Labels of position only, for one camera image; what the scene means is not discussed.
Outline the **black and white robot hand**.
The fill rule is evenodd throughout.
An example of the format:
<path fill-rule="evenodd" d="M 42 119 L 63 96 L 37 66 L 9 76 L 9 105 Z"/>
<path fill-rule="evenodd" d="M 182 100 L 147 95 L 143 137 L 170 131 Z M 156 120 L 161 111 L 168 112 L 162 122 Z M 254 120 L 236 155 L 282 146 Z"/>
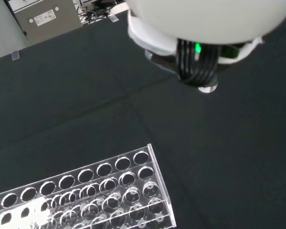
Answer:
<path fill-rule="evenodd" d="M 179 82 L 211 93 L 286 18 L 286 0 L 129 0 L 128 34 Z"/>

